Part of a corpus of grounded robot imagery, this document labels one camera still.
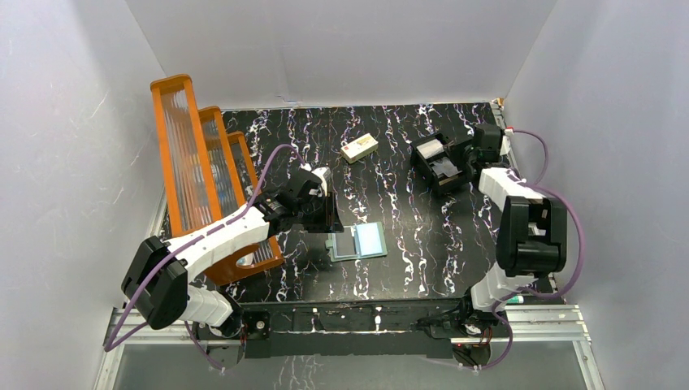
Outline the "dark credit card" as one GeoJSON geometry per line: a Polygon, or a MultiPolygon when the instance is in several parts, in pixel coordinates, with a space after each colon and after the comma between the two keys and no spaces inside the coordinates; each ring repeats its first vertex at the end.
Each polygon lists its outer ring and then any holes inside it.
{"type": "Polygon", "coordinates": [[[338,232],[332,236],[334,256],[343,258],[357,254],[355,237],[352,232],[338,232]]]}

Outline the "mint green card holder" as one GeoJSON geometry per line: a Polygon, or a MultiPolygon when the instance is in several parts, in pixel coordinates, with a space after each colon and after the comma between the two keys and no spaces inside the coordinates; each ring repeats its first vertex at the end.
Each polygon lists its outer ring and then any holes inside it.
{"type": "Polygon", "coordinates": [[[345,226],[344,232],[353,233],[356,242],[357,254],[354,256],[336,258],[334,256],[332,244],[332,236],[334,233],[329,233],[325,241],[325,248],[327,249],[332,262],[381,258],[388,254],[384,236],[384,227],[381,222],[360,223],[352,226],[345,226]]]}

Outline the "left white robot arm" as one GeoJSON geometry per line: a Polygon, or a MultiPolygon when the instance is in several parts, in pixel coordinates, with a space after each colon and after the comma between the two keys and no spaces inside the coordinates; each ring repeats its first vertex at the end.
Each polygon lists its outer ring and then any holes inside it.
{"type": "Polygon", "coordinates": [[[303,167],[284,186],[259,193],[252,205],[185,236],[167,242],[157,236],[144,240],[122,283],[128,308],[136,309],[154,330],[191,321],[232,338],[243,325],[239,304],[192,282],[219,262],[236,264],[255,245],[295,225],[308,233],[344,230],[329,168],[303,167]]]}

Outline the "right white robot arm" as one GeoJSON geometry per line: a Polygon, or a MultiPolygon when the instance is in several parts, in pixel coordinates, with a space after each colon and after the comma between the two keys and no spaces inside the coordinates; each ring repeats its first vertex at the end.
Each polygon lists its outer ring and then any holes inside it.
{"type": "Polygon", "coordinates": [[[496,260],[457,306],[441,315],[440,326],[446,331],[479,336],[499,323],[496,315],[513,295],[566,264],[566,208],[528,187],[502,164],[506,140],[504,129],[481,123],[460,155],[478,190],[501,212],[501,220],[496,260]]]}

